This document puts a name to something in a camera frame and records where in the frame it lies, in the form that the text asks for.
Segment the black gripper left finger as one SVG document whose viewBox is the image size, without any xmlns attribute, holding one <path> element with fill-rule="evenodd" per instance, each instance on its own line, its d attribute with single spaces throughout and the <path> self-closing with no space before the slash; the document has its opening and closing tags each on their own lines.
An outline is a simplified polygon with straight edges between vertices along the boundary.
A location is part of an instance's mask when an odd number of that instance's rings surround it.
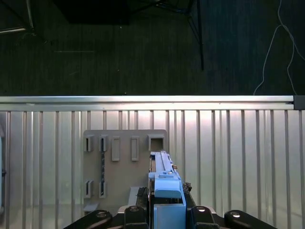
<svg viewBox="0 0 305 229">
<path fill-rule="evenodd" d="M 132 187 L 129 205 L 113 215 L 106 210 L 95 210 L 66 226 L 67 229 L 148 229 L 148 191 L 146 187 Z"/>
</svg>

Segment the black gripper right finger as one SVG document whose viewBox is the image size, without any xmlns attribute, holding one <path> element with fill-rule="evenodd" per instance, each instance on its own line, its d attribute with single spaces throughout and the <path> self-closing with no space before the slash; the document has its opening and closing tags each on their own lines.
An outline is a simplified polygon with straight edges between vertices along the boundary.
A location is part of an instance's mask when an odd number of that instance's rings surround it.
<svg viewBox="0 0 305 229">
<path fill-rule="evenodd" d="M 187 229 L 275 229 L 274 226 L 240 210 L 230 210 L 221 217 L 213 208 L 196 205 L 191 190 L 190 183 L 183 183 Z"/>
</svg>

